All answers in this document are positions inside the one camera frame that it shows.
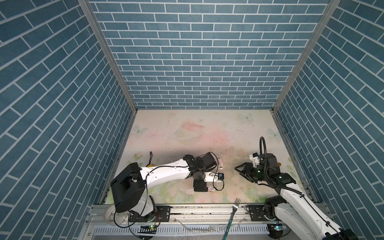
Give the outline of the pink white stapler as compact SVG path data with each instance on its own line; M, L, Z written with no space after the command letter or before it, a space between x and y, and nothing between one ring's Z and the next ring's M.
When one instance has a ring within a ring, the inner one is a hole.
M219 164L219 169L223 169L224 168L224 162L221 158L218 158L218 164Z

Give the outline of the red white staple box sleeve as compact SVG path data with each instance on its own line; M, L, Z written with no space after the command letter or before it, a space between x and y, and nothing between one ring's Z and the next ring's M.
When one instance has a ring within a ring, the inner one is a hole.
M208 192L214 193L216 189L213 186L208 186Z

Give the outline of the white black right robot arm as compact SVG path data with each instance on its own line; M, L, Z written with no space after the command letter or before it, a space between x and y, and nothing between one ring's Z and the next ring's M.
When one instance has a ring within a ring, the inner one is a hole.
M264 216L270 221L286 224L302 240L356 240L350 229L343 229L331 220L301 191L296 180L282 173L276 157L267 152L264 137L259 140L260 152L250 155L250 162L235 170L246 180L274 189L277 195L264 202Z

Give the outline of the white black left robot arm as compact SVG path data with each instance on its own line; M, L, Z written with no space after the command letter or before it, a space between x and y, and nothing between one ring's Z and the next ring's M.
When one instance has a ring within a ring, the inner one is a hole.
M185 155L169 164L157 167L139 167L129 164L111 182L116 213L133 211L141 217L156 213L157 207L149 189L167 182L192 178L194 192L207 192L208 183L220 182L214 169L219 168L219 159L212 152L194 157Z

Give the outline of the clear tape roll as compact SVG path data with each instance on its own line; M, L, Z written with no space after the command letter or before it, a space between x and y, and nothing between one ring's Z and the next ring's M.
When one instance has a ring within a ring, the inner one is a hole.
M105 214L104 214L104 220L107 224L114 224L115 222L120 224L121 223L121 217L119 214L116 214L116 208L115 205L110 205Z

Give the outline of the green handled fork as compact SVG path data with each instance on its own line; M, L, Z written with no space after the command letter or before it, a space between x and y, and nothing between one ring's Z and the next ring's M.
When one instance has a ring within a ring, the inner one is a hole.
M230 219L229 219L229 222L227 224L227 227L226 227L226 230L225 230L225 233L224 233L224 236L223 236L222 240L226 240L227 239L227 236L229 234L229 231L230 231L230 228L231 228L231 225L232 225L235 213L239 209L240 203L241 203L241 199L236 198L236 200L235 200L235 202L234 202L234 204L232 206L232 213L231 213L231 216L230 216Z

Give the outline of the aluminium corner post right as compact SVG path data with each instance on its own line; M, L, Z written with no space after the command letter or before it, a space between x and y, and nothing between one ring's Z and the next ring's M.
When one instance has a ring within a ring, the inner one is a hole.
M298 77L300 71L302 70L305 62L307 61L309 55L313 51L316 43L320 39L320 36L322 35L323 31L325 30L328 22L330 21L331 17L333 16L334 12L336 11L337 7L339 6L341 0L331 0L327 4L318 24L314 28L314 31L309 38L302 54L299 56L298 61L296 65L293 67L293 70L288 77L284 87L282 88L281 93L279 94L277 101L274 103L274 106L272 108L272 113L276 114L278 109L283 103L284 98L288 94L290 88L296 81L296 78Z

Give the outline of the aluminium corner post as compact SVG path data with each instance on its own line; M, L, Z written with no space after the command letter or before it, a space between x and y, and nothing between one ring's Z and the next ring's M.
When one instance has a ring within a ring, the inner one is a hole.
M134 100L133 98L131 97L130 93L129 93L129 90L127 88L127 85L124 81L124 78L121 74L121 71L119 70L119 67L117 65L117 62L113 56L113 53L108 45L108 42L103 34L103 31L98 23L98 20L96 18L96 15L91 7L91 4L89 1L86 1L86 0L78 0L78 3L103 51L103 53L105 54L105 57L108 61L108 64L110 65L111 67L111 70L113 71L116 79L117 79L117 82L119 84L119 86L121 87L124 95L125 95L125 98L129 104L129 106L131 107L132 111L134 114L137 113L137 107L134 103Z
M316 43L320 39L320 36L322 35L323 31L325 30L328 22L330 21L331 17L333 16L334 12L336 11L337 7L339 6L341 0L331 0L327 4L318 24L314 28L314 31L309 38L302 54L299 56L298 61L296 65L293 67L293 70L288 77L284 87L282 88L281 93L279 94L277 101L274 103L274 106L272 108L272 113L276 114L278 109L283 103L284 98L288 94L290 88L296 81L296 78L298 77L300 71L302 70L305 62L307 61L309 55L313 51Z

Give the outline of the aluminium corner post left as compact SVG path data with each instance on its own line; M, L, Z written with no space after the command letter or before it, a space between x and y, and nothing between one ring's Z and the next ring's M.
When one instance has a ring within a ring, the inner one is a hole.
M133 98L131 97L130 93L129 93L129 90L127 88L127 85L124 81L124 78L121 74L121 71L119 70L119 67L117 65L117 62L113 56L113 53L108 45L108 42L103 34L103 31L98 23L98 20L96 18L96 15L91 7L91 4L89 1L86 1L86 0L78 0L78 3L103 51L103 53L105 54L105 57L108 61L108 64L110 65L111 67L111 70L113 71L116 79L117 79L117 82L119 84L119 86L121 87L124 95L125 95L125 98L129 104L129 106L131 107L132 111L134 114L137 113L137 107L134 103L134 100Z

